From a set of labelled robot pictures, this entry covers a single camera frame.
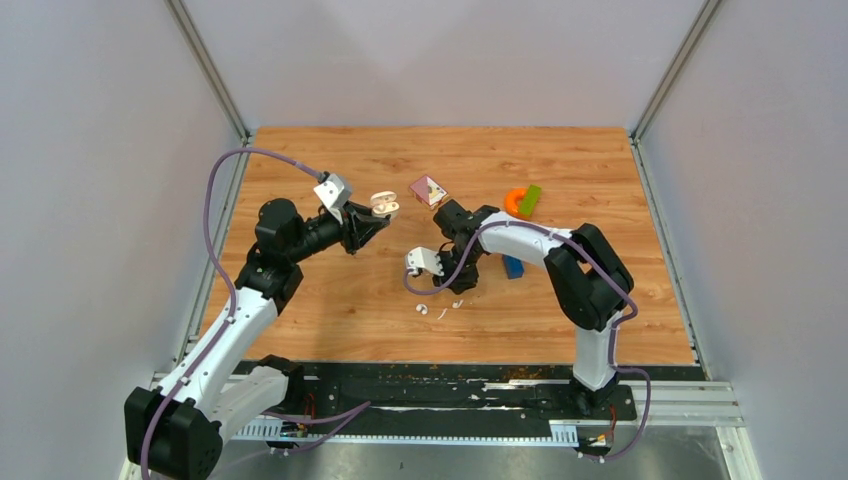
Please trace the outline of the white earbud charging case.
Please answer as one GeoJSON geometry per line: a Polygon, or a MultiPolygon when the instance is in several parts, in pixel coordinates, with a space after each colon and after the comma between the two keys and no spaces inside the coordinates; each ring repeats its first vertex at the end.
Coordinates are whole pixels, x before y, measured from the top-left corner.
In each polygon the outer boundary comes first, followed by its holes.
{"type": "Polygon", "coordinates": [[[384,219],[395,217],[400,211],[397,198],[398,195],[394,191],[382,191],[373,194],[369,201],[371,214],[384,219]]]}

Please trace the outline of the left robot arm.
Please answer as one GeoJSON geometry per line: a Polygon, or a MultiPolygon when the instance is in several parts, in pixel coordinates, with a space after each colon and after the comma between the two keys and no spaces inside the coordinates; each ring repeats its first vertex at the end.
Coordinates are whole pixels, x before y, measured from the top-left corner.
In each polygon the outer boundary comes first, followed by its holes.
{"type": "Polygon", "coordinates": [[[233,386],[247,349],[292,300],[300,262],[333,246],[356,253],[399,212],[391,191],[364,206],[347,201],[304,219],[288,199],[258,212],[256,241],[230,299],[188,356],[154,389],[135,388],[124,405],[127,456],[143,478],[206,479],[226,443],[264,411],[298,411],[306,400],[299,365],[268,355],[233,386]]]}

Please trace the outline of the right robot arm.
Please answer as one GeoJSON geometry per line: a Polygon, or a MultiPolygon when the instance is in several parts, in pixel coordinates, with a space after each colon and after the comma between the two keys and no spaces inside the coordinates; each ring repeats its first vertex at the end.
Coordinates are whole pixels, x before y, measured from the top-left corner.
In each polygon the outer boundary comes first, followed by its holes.
{"type": "Polygon", "coordinates": [[[576,328],[572,406],[589,418],[607,409],[619,377],[613,329],[632,302],[634,280],[601,230],[589,223],[547,227],[489,205],[469,211],[454,200],[433,221],[451,246],[425,256],[435,263],[428,271],[437,291],[475,288],[483,255],[513,257],[547,273],[560,309],[576,328]]]}

